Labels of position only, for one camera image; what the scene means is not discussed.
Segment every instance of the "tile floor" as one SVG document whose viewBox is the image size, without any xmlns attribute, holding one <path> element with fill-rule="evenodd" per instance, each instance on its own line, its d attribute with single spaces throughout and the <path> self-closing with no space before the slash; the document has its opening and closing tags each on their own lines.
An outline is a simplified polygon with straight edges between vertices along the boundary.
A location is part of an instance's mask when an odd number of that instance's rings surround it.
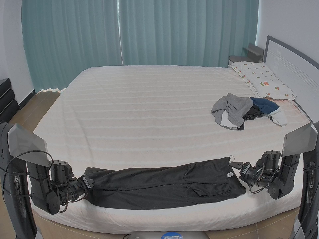
<svg viewBox="0 0 319 239">
<path fill-rule="evenodd" d="M 33 132 L 46 114 L 48 109 L 59 97 L 58 92 L 40 92 L 35 95 L 22 110 L 19 110 L 10 121 L 19 123 L 26 129 Z M 211 239 L 277 239 L 289 238 L 298 208 L 278 214 L 264 221 L 237 229 L 220 231 L 207 231 Z M 122 239 L 124 235 L 102 234 L 61 225 L 53 221 L 46 220 L 34 213 L 36 224 L 40 227 L 44 239 L 68 238 L 68 239 Z M 15 233 L 11 225 L 6 207 L 0 198 L 0 234 L 3 239 L 13 239 Z"/>
</svg>

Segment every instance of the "bed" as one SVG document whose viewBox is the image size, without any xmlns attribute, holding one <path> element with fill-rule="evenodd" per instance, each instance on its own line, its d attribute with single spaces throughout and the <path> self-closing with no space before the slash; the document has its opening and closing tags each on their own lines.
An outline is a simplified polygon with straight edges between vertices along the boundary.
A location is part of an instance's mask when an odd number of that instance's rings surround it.
<svg viewBox="0 0 319 239">
<path fill-rule="evenodd" d="M 167 167 L 226 156 L 255 164 L 265 151 L 281 151 L 286 133 L 319 120 L 313 112 L 319 104 L 319 65 L 292 49 L 268 37 L 265 63 L 288 86 L 304 85 L 293 89 L 296 102 L 275 101 L 285 111 L 286 127 L 267 117 L 246 121 L 243 131 L 215 123 L 210 111 L 219 98 L 227 93 L 253 95 L 230 68 L 107 66 L 80 73 L 34 133 L 47 142 L 54 159 L 71 164 L 76 177 L 86 167 Z M 294 75 L 287 76 L 291 65 Z M 300 68 L 302 77 L 297 74 Z M 311 81 L 307 74 L 312 74 Z M 309 94 L 315 94 L 316 103 L 304 100 Z M 253 195 L 246 190 L 235 199 L 161 210 L 102 208 L 87 201 L 70 204 L 56 215 L 33 208 L 58 223 L 102 233 L 231 229 L 298 207 L 302 174 L 299 166 L 293 191 L 279 200 L 266 191 Z"/>
</svg>

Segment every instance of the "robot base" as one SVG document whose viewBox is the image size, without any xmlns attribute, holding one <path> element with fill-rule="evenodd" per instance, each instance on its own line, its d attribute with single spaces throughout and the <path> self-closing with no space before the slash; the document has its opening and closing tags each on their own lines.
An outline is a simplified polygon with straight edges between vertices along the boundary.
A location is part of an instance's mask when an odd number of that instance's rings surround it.
<svg viewBox="0 0 319 239">
<path fill-rule="evenodd" d="M 175 233 L 136 231 L 127 239 L 209 239 L 202 231 L 181 231 Z"/>
</svg>

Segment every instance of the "gray garment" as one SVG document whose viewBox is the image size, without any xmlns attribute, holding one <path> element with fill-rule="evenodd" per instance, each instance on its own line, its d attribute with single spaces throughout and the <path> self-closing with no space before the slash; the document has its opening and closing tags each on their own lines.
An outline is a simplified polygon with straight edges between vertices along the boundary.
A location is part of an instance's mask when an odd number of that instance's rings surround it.
<svg viewBox="0 0 319 239">
<path fill-rule="evenodd" d="M 215 117 L 215 122 L 220 125 L 223 112 L 228 112 L 228 119 L 231 123 L 240 127 L 244 123 L 242 118 L 253 106 L 250 98 L 240 98 L 231 93 L 219 99 L 214 105 L 211 113 Z"/>
</svg>

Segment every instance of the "blue circular sticker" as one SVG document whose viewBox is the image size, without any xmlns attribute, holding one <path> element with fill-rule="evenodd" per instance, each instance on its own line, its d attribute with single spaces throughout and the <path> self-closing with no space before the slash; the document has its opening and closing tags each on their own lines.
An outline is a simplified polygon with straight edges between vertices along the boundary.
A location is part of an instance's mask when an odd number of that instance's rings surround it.
<svg viewBox="0 0 319 239">
<path fill-rule="evenodd" d="M 168 233 L 162 235 L 161 239 L 183 239 L 183 237 L 179 233 L 168 232 Z"/>
</svg>

